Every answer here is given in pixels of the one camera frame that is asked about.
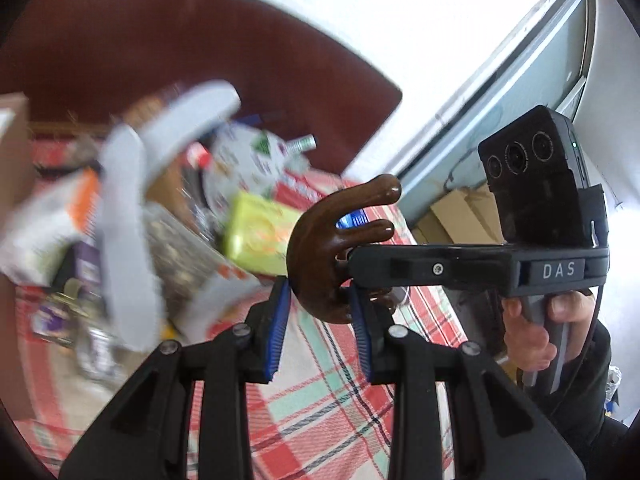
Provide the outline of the black sleeved right forearm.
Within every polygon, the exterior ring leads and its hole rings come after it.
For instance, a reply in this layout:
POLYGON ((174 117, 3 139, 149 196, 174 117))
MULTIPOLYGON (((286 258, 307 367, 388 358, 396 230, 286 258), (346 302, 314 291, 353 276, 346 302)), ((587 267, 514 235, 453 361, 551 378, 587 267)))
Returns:
POLYGON ((597 323, 585 359, 567 364, 562 386, 538 408, 582 462, 588 479, 612 479, 632 465, 630 429, 605 415, 611 336, 597 323))

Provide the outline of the person right hand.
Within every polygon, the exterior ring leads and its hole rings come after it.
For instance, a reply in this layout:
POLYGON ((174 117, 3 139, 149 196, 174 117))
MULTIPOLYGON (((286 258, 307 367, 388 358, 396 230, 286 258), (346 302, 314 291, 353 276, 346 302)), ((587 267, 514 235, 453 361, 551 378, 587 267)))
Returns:
MULTIPOLYGON (((503 324, 506 329, 504 342, 510 361, 523 372, 546 370, 558 354, 558 347, 550 341, 548 330, 524 318, 522 303, 518 298, 501 300, 503 324)), ((596 297, 590 292, 568 292, 553 297, 548 304, 552 322, 570 324, 565 361, 579 356, 584 348, 596 307, 596 297)))

